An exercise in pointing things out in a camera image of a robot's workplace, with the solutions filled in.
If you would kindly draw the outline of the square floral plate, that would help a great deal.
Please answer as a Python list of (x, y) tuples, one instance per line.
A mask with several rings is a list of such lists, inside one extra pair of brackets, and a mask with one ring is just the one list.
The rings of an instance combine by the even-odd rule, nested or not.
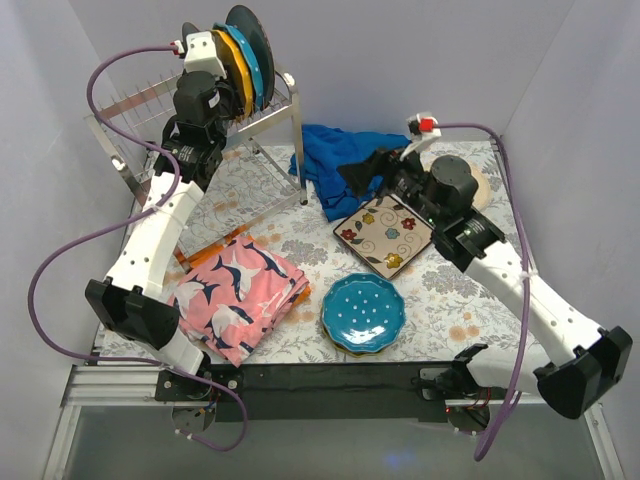
[(372, 271), (392, 280), (429, 246), (432, 230), (408, 207), (385, 196), (365, 203), (333, 233)]

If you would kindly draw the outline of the cream round plate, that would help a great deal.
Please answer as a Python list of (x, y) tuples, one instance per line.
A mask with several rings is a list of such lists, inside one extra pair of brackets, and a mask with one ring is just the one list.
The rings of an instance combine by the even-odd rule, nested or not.
[(475, 165), (471, 166), (471, 174), (478, 184), (478, 189), (474, 194), (473, 207), (476, 210), (484, 210), (490, 203), (492, 190), (488, 177), (483, 174)]

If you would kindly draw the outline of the blue polka dot plate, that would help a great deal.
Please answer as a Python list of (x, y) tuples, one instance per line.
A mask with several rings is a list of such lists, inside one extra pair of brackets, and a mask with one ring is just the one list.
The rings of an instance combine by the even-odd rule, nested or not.
[(391, 282), (375, 274), (350, 274), (324, 296), (321, 321), (348, 350), (375, 352), (397, 340), (406, 322), (405, 303)]

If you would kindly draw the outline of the dark teal round plate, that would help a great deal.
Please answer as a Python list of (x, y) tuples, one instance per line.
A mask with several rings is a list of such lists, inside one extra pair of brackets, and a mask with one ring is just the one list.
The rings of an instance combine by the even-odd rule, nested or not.
[(181, 33), (183, 38), (186, 38), (187, 36), (198, 33), (198, 32), (199, 32), (199, 28), (196, 27), (193, 23), (184, 22), (182, 24)]

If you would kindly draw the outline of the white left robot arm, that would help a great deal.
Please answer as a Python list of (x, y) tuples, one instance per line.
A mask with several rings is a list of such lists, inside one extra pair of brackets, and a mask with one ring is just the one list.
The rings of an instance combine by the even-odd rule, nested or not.
[(203, 352), (179, 327), (178, 310), (161, 299), (165, 270), (191, 212), (222, 161), (229, 122), (243, 112), (238, 83), (226, 74), (183, 72), (173, 94), (175, 113), (160, 143), (142, 210), (121, 256), (85, 297), (103, 326), (133, 341), (154, 361), (182, 370), (178, 387), (193, 400), (213, 386)]

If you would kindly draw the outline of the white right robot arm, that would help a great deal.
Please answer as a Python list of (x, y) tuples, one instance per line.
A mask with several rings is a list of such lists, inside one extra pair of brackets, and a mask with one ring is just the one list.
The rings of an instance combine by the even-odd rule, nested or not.
[(519, 316), (546, 357), (520, 374), (517, 390), (537, 393), (561, 416), (577, 419), (622, 379), (632, 337), (581, 314), (523, 266), (524, 251), (474, 207), (478, 183), (465, 160), (444, 155), (424, 168), (415, 152), (378, 149), (338, 172), (356, 195), (381, 177), (378, 193), (395, 196), (415, 213), (431, 228), (444, 259)]

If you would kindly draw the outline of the steel dish rack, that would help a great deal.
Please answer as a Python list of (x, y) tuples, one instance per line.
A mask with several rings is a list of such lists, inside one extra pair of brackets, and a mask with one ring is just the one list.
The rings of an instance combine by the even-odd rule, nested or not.
[[(178, 74), (107, 104), (97, 104), (85, 121), (113, 166), (134, 195), (133, 208), (147, 200), (156, 155), (109, 130), (103, 119), (132, 136), (157, 143), (174, 115), (171, 100)], [(227, 239), (296, 204), (307, 203), (302, 155), (302, 115), (299, 88), (283, 66), (275, 67), (275, 85), (268, 106), (245, 120), (229, 124), (223, 161), (212, 177), (202, 202), (193, 211), (174, 252), (189, 268)]]

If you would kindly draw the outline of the yellow plate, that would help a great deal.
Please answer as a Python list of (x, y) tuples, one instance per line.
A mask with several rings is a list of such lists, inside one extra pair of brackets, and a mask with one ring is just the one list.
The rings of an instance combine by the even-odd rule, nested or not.
[(245, 120), (253, 107), (253, 85), (251, 73), (241, 49), (232, 36), (225, 30), (214, 28), (211, 30), (216, 42), (218, 57), (227, 67), (234, 90), (239, 98), (238, 120)]

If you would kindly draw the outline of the blue cloth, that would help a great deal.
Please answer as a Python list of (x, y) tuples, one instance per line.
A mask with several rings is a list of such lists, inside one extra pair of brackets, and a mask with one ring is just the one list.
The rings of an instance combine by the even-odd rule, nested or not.
[(339, 166), (364, 162), (377, 148), (404, 149), (409, 139), (398, 134), (349, 132), (318, 124), (302, 126), (304, 177), (315, 192), (329, 222), (354, 214), (371, 200), (381, 183), (374, 177), (366, 193), (357, 196), (338, 173)]

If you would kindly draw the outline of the rear dark teal plate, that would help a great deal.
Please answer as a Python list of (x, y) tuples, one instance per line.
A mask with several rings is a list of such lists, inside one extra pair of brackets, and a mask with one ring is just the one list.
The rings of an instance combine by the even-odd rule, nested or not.
[(236, 27), (253, 50), (262, 76), (263, 100), (260, 109), (264, 110), (275, 88), (275, 64), (267, 34), (254, 12), (245, 5), (233, 6), (227, 14), (226, 23)]

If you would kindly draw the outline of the floral tablecloth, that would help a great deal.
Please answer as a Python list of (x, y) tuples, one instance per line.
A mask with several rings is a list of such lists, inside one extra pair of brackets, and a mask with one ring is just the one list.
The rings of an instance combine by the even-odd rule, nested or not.
[[(333, 233), (312, 187), (308, 202), (296, 204), (254, 225), (246, 233), (304, 271), (312, 289), (250, 356), (252, 363), (342, 363), (352, 357), (324, 336), (320, 307), (332, 284), (366, 271)], [(427, 247), (392, 280), (405, 301), (407, 320), (397, 340), (378, 361), (450, 360), (480, 342), (493, 352), (514, 352), (520, 322), (484, 287), (462, 275)]]

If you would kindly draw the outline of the orange cloth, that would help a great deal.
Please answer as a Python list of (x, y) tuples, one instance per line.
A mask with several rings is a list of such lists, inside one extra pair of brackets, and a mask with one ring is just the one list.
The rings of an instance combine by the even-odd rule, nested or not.
[[(250, 241), (256, 242), (256, 239), (250, 234), (245, 235), (245, 233), (248, 231), (248, 228), (249, 227), (247, 225), (242, 225), (241, 227), (233, 230), (228, 235), (225, 235), (221, 240), (218, 240), (213, 244), (204, 247), (200, 251), (190, 256), (185, 256), (182, 250), (179, 247), (176, 247), (176, 249), (174, 250), (174, 257), (176, 258), (178, 264), (185, 271), (185, 273), (189, 272), (192, 268), (203, 264), (206, 260), (213, 257), (215, 254), (220, 253), (224, 247), (230, 245), (232, 241), (236, 240), (237, 238), (246, 238)], [(266, 240), (266, 243), (262, 241), (257, 242), (260, 247), (266, 246), (270, 241), (269, 239), (266, 239), (266, 237), (264, 239), (260, 237), (258, 240)], [(300, 293), (299, 298), (294, 300), (293, 305), (297, 306), (301, 303), (306, 302), (310, 297), (311, 292), (311, 287), (306, 286), (305, 289)]]

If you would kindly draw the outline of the pink patterned cloth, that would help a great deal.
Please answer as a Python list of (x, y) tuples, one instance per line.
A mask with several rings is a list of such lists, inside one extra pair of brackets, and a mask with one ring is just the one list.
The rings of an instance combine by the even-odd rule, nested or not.
[(253, 238), (234, 238), (194, 267), (168, 304), (190, 340), (238, 367), (308, 289), (304, 272)]

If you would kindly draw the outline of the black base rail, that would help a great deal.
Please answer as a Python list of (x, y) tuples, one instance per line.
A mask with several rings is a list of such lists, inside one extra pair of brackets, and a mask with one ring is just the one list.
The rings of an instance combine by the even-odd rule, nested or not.
[(448, 362), (211, 365), (211, 379), (243, 401), (251, 420), (446, 420), (445, 404), (481, 409), (504, 398), (500, 388), (464, 391), (436, 384)]

